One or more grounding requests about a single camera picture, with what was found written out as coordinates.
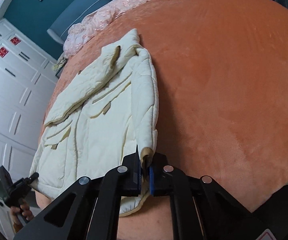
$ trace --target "cabinet handle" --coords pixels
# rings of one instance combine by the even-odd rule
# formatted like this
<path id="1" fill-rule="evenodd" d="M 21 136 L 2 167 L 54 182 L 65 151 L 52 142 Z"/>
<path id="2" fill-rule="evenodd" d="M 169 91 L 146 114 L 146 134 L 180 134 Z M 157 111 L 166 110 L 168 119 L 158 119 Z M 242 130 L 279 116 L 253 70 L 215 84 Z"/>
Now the cabinet handle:
<path id="1" fill-rule="evenodd" d="M 24 60 L 28 61 L 28 59 L 26 59 L 22 54 L 18 54 L 20 55 Z"/>
<path id="2" fill-rule="evenodd" d="M 16 75 L 15 75 L 13 72 L 9 71 L 7 68 L 5 68 L 5 70 L 6 70 L 9 74 L 11 74 L 12 76 L 16 77 Z"/>
<path id="3" fill-rule="evenodd" d="M 30 57 L 28 57 L 24 52 L 21 51 L 21 53 L 28 59 L 31 59 Z"/>

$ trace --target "white jacket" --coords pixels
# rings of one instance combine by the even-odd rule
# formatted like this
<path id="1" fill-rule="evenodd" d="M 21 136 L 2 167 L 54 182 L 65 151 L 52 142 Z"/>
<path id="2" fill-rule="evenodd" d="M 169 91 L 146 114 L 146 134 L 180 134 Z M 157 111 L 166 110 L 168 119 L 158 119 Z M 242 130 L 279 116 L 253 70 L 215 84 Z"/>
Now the white jacket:
<path id="1" fill-rule="evenodd" d="M 158 91 L 151 57 L 137 30 L 102 48 L 101 55 L 58 95 L 34 156 L 33 188 L 52 199 L 79 177 L 102 177 L 136 151 L 150 161 L 156 149 Z M 121 201 L 120 214 L 137 211 L 148 196 Z"/>

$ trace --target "hand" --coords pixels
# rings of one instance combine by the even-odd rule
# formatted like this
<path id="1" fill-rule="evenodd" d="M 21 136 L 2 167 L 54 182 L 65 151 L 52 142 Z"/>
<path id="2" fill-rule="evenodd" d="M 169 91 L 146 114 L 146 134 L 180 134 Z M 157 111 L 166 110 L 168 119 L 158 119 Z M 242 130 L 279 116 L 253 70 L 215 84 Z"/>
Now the hand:
<path id="1" fill-rule="evenodd" d="M 29 210 L 29 205 L 25 200 L 23 200 L 23 204 L 21 205 L 21 209 L 23 210 L 23 216 L 26 217 L 26 220 L 31 221 L 34 218 L 33 213 Z M 21 225 L 22 223 L 19 221 L 17 217 L 17 213 L 20 212 L 20 208 L 18 207 L 11 207 L 10 208 L 10 217 L 12 218 L 13 222 L 17 225 Z"/>

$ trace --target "pink lace fabric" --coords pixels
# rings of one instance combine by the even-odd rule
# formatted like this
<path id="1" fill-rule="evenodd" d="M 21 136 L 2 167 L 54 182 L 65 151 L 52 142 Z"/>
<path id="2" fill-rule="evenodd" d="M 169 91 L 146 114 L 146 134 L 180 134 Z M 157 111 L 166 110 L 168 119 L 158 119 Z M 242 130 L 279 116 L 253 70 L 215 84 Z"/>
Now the pink lace fabric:
<path id="1" fill-rule="evenodd" d="M 150 0 L 113 0 L 87 15 L 81 23 L 72 25 L 68 30 L 68 37 L 63 46 L 64 56 L 68 58 L 75 55 L 116 18 L 147 1 Z"/>

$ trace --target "white wardrobe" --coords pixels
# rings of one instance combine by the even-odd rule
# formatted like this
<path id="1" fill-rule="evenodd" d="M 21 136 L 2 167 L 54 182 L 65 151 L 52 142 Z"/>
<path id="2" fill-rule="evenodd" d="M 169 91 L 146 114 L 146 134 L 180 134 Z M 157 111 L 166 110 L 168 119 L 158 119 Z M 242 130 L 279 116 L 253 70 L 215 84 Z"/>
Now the white wardrobe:
<path id="1" fill-rule="evenodd" d="M 0 166 L 27 177 L 58 78 L 56 60 L 6 19 L 0 20 Z"/>

